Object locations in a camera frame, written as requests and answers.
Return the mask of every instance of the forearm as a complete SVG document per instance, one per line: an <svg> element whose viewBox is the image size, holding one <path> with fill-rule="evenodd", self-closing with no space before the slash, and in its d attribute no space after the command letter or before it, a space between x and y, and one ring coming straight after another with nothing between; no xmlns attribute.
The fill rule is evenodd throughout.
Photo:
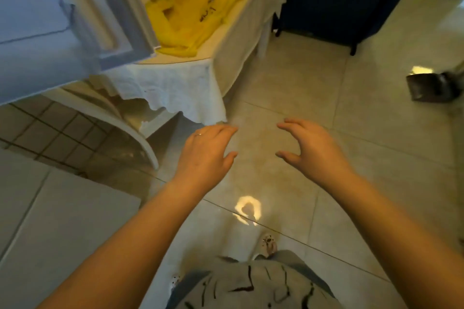
<svg viewBox="0 0 464 309"><path fill-rule="evenodd" d="M454 308L464 301L464 261L401 208L355 174L327 191L340 203L376 258L414 308Z"/></svg>
<svg viewBox="0 0 464 309"><path fill-rule="evenodd" d="M167 183L39 308L138 308L174 236L200 200L196 191Z"/></svg>

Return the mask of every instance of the pants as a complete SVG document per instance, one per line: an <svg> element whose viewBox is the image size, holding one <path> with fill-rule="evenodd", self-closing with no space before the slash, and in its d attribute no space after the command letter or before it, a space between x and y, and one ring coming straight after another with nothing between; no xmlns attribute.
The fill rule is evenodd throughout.
<svg viewBox="0 0 464 309"><path fill-rule="evenodd" d="M229 257L219 257L222 261L226 263L238 263L239 261ZM305 276L307 279L315 283L317 286L322 288L325 292L335 298L334 294L330 290L328 284L322 280L319 276L316 275L314 271L312 271L305 262L298 257L292 251L277 251L274 254L270 255L266 258L263 255L258 255L255 258L255 261L260 260L273 260L280 262L282 264L291 267L293 270L299 272L301 275ZM190 291L208 274L210 271L205 270L195 270L189 272L182 281L174 288L169 301L167 302L166 309L174 309L177 305L181 302L185 296L190 293Z"/></svg>

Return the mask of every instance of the foot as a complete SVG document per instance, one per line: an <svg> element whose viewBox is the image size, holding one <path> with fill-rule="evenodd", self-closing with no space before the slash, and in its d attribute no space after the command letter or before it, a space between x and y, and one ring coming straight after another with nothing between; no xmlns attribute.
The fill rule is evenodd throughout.
<svg viewBox="0 0 464 309"><path fill-rule="evenodd" d="M259 238L256 254L253 256L253 259L258 255L268 258L275 252L277 252L277 242L274 236L271 233L265 233Z"/></svg>
<svg viewBox="0 0 464 309"><path fill-rule="evenodd" d="M171 293L173 292L174 288L177 286L177 284L179 282L182 281L182 276L181 275L178 275L178 274L175 274L172 278L171 278L171 282L169 283L169 295L171 295Z"/></svg>

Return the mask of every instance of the yellow plastic bag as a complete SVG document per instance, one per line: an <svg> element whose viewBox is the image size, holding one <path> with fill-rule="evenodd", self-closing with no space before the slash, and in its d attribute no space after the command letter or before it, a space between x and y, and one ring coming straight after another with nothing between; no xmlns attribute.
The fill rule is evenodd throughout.
<svg viewBox="0 0 464 309"><path fill-rule="evenodd" d="M239 0L151 0L145 7L161 44L158 52L194 57Z"/></svg>

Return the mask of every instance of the refrigerator door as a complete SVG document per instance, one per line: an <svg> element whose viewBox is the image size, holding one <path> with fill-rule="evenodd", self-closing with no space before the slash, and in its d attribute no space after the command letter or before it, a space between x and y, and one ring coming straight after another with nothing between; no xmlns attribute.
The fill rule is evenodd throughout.
<svg viewBox="0 0 464 309"><path fill-rule="evenodd" d="M0 104L154 55L141 0L0 0Z"/></svg>

